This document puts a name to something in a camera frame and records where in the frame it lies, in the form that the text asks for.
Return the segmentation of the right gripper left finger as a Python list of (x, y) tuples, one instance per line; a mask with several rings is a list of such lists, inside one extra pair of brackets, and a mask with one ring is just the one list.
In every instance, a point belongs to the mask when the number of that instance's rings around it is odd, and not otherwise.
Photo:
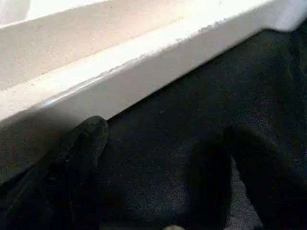
[(97, 165), (107, 140), (106, 120), (92, 116), (6, 181), (0, 187), (1, 229), (99, 229)]

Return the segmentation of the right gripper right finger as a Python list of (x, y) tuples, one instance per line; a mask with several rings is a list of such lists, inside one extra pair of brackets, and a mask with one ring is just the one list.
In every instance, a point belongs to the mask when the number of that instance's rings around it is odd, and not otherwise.
[(307, 163), (252, 130), (230, 126), (224, 144), (235, 160), (247, 197), (267, 230), (307, 228)]

